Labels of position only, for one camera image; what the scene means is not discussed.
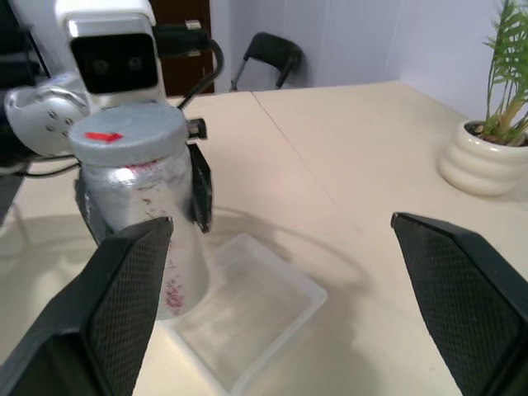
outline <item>clear plastic container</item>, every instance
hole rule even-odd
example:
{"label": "clear plastic container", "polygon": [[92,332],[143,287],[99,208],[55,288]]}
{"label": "clear plastic container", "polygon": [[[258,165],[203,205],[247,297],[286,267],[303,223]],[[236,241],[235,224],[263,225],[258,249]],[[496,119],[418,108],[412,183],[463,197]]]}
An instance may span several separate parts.
{"label": "clear plastic container", "polygon": [[323,288],[241,234],[214,255],[204,301],[162,324],[220,394],[240,396],[326,298]]}

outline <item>red mark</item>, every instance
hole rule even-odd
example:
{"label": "red mark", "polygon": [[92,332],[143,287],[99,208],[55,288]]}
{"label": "red mark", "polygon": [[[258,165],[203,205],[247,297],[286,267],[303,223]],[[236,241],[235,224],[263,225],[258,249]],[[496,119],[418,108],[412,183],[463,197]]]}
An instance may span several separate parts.
{"label": "red mark", "polygon": [[141,171],[143,169],[154,169],[158,165],[158,161],[151,161],[150,163],[140,163],[138,165],[128,165],[127,168],[133,172]]}
{"label": "red mark", "polygon": [[165,289],[165,305],[172,308],[173,313],[178,315],[180,308],[184,305],[185,296],[180,294],[181,285],[176,286],[174,280],[170,280],[166,283]]}
{"label": "red mark", "polygon": [[107,143],[113,143],[116,140],[123,139],[122,134],[98,134],[97,132],[87,132],[84,135],[91,140],[101,140]]}

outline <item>cable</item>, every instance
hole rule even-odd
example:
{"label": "cable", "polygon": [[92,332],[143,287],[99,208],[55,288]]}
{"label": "cable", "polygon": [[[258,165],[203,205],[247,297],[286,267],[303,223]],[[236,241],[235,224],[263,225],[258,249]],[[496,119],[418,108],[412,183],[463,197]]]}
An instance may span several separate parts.
{"label": "cable", "polygon": [[47,178],[47,177],[53,177],[53,176],[62,175],[63,173],[69,172],[69,171],[75,169],[76,167],[79,167],[80,165],[81,165],[80,163],[74,163],[74,164],[69,165],[67,167],[63,167],[62,169],[57,169],[56,171],[47,172],[47,173],[16,172],[16,173],[13,173],[13,174],[16,175],[16,176],[21,176],[21,177],[30,177],[30,178],[35,178],[35,179],[44,179],[44,178]]}
{"label": "cable", "polygon": [[184,56],[191,51],[206,51],[209,49],[209,34],[207,31],[187,29],[185,25],[161,25],[153,27],[158,56],[172,58]]}
{"label": "cable", "polygon": [[183,110],[189,104],[192,98],[206,89],[224,70],[224,53],[216,41],[209,40],[209,47],[213,50],[214,58],[216,59],[216,68],[207,74],[198,84],[186,94],[183,101],[178,105],[178,109]]}
{"label": "cable", "polygon": [[74,159],[74,158],[75,156],[73,154],[68,154],[68,155],[58,155],[55,157],[42,157],[42,158],[34,159],[33,161],[36,163],[47,163],[51,161],[63,161],[64,159]]}

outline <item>table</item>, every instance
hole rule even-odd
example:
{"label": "table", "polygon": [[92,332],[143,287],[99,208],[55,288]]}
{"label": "table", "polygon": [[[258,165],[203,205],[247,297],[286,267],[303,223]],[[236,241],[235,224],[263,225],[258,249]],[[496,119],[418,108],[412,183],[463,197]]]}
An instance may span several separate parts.
{"label": "table", "polygon": [[[460,395],[389,221],[401,210],[478,231],[528,278],[528,191],[475,198],[436,172],[464,118],[399,82],[200,97],[186,113],[206,118],[210,132],[200,143],[215,193],[206,249],[249,233],[328,292],[248,394]],[[74,176],[26,181],[0,229],[0,314],[9,318],[0,322],[0,361],[95,249]],[[215,394],[158,324],[134,395],[154,392]]]}

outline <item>wall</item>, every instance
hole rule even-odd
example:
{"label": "wall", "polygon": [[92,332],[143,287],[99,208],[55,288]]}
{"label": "wall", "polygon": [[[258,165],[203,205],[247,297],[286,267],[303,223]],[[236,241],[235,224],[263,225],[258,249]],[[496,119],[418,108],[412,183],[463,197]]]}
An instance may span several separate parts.
{"label": "wall", "polygon": [[[232,56],[238,65],[252,36],[268,31],[293,40],[304,51],[294,87],[385,81],[403,0],[232,0]],[[247,66],[239,88],[273,87],[276,73]]]}
{"label": "wall", "polygon": [[54,16],[55,0],[9,0],[19,21],[33,26],[32,33],[51,73],[74,70],[66,37]]}
{"label": "wall", "polygon": [[388,78],[399,78],[473,120],[485,117],[498,0],[405,0]]}
{"label": "wall", "polygon": [[[232,0],[232,62],[269,31],[303,48],[289,84],[320,87],[401,79],[469,118],[483,117],[500,0]],[[249,64],[238,87],[273,87],[276,74]]]}
{"label": "wall", "polygon": [[216,92],[227,92],[231,86],[231,2],[210,0],[211,35],[224,52],[224,71],[214,82]]}

